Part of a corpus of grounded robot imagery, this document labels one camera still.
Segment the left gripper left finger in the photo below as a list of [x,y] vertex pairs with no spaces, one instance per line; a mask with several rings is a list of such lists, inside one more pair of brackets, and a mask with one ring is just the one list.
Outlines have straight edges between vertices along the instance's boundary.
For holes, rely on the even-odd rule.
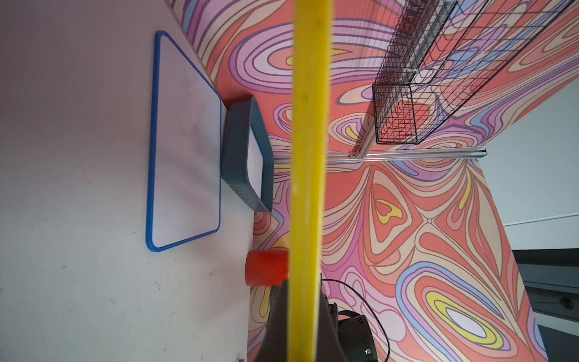
[[270,312],[265,337],[255,361],[286,361],[288,322],[288,282],[274,285],[270,294]]

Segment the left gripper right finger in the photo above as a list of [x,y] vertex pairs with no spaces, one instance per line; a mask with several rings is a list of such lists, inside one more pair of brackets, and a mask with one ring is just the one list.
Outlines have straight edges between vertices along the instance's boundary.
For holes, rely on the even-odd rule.
[[339,310],[321,293],[318,324],[317,362],[346,362],[347,357],[339,342]]

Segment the blue whiteboard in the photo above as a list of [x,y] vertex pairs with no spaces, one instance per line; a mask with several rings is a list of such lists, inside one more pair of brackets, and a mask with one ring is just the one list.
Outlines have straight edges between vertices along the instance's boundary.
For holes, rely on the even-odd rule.
[[155,34],[146,244],[163,250],[220,229],[223,103],[165,31]]
[[253,128],[250,128],[248,139],[247,174],[251,188],[256,197],[261,199],[262,194],[263,155],[256,140]]

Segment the yellow framed whiteboard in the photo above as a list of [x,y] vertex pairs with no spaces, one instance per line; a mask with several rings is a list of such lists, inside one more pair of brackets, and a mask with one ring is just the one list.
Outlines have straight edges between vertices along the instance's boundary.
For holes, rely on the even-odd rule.
[[332,22],[332,1],[293,3],[289,361],[314,361],[318,349]]

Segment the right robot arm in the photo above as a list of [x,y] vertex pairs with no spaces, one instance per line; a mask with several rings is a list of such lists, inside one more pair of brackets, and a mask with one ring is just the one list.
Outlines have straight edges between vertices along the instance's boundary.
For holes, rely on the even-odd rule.
[[[347,283],[331,279],[322,278],[322,281],[333,282],[348,288],[354,295],[356,295],[363,305],[368,309],[371,315],[375,318],[379,329],[385,337],[387,345],[387,354],[383,361],[389,361],[391,357],[391,344],[388,334],[384,329],[378,315],[372,309],[371,305],[366,301],[361,293],[356,291]],[[372,330],[365,315],[358,312],[340,309],[336,303],[328,304],[330,317],[333,320],[334,330],[338,337],[339,344],[345,357],[348,361],[381,361],[378,356],[378,349]]]

